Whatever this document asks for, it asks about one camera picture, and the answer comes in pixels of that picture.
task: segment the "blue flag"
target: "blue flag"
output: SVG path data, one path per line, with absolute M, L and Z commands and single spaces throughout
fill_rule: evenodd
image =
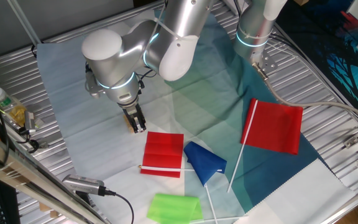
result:
M 227 162 L 198 144 L 189 142 L 184 152 L 203 186 L 215 172 L 224 174 Z

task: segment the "white sheet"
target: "white sheet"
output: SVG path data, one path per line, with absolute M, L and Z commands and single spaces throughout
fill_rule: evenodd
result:
M 315 160 L 248 212 L 236 224 L 320 224 L 355 196 Z

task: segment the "red fabric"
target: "red fabric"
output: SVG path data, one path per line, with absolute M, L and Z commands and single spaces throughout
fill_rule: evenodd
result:
M 302 112 L 302 107 L 251 99 L 246 125 L 242 131 L 241 144 L 297 155 Z
M 183 134 L 147 133 L 147 142 L 143 156 L 143 166 L 161 168 L 180 168 L 183 154 Z M 180 172 L 156 170 L 140 171 L 141 174 L 180 177 Z

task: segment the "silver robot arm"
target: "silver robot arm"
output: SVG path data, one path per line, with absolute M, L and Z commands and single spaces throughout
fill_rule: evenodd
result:
M 251 63 L 260 62 L 265 42 L 286 1 L 255 0 L 243 13 L 234 44 L 240 56 Z M 91 96 L 98 98 L 105 93 L 122 108 L 135 133 L 145 131 L 145 118 L 138 104 L 139 81 L 134 71 L 149 67 L 167 81 L 181 78 L 190 68 L 213 2 L 169 1 L 163 24 L 157 26 L 155 33 L 156 22 L 144 21 L 122 37 L 107 29 L 87 36 L 82 53 L 89 64 L 86 86 Z

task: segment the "flag pole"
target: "flag pole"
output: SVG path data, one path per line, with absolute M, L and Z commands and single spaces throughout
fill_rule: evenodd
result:
M 142 165 L 139 165 L 139 168 L 145 170 L 167 171 L 167 172 L 194 171 L 194 169 L 149 167 L 149 166 L 142 166 Z
M 233 184 L 234 176 L 236 175 L 237 167 L 239 166 L 239 163 L 240 163 L 242 151 L 244 150 L 244 146 L 246 145 L 246 142 L 247 142 L 249 130 L 251 129 L 251 124 L 252 124 L 252 121 L 254 120 L 254 115 L 255 115 L 255 110 L 256 110 L 256 106 L 257 106 L 257 105 L 258 105 L 258 100 L 256 100 L 256 102 L 255 102 L 254 109 L 252 109 L 251 120 L 249 121 L 249 125 L 248 125 L 248 128 L 247 128 L 246 136 L 244 137 L 244 140 L 243 140 L 243 142 L 242 142 L 242 146 L 241 146 L 241 150 L 240 150 L 240 155 L 239 155 L 239 158 L 237 159 L 237 163 L 236 163 L 236 167 L 234 168 L 233 176 L 231 176 L 231 180 L 230 180 L 229 187 L 227 188 L 227 192 L 228 192 L 228 193 L 230 192 L 231 185 Z
M 215 209 L 214 206 L 212 205 L 211 196 L 209 194 L 208 186 L 206 185 L 206 183 L 205 183 L 205 190 L 206 190 L 206 194 L 208 195 L 209 204 L 211 205 L 212 214 L 214 215 L 215 224 L 218 224 L 218 221 L 216 220 Z
M 229 184 L 229 187 L 227 188 L 228 193 L 230 192 L 231 185 L 233 184 L 234 176 L 236 175 L 237 167 L 239 166 L 242 151 L 244 150 L 244 146 L 245 146 L 245 144 L 243 144 L 242 147 L 241 147 L 239 158 L 237 159 L 236 167 L 234 168 L 233 176 L 231 176 L 230 184 Z
M 217 218 L 217 221 L 224 221 L 224 220 L 239 220 L 241 218 L 248 218 L 248 216 L 242 216 L 242 217 L 228 217 L 228 218 Z M 197 224 L 197 223 L 204 223 L 204 222 L 213 222 L 215 219 L 209 219 L 209 220 L 195 220 L 191 221 L 190 224 Z

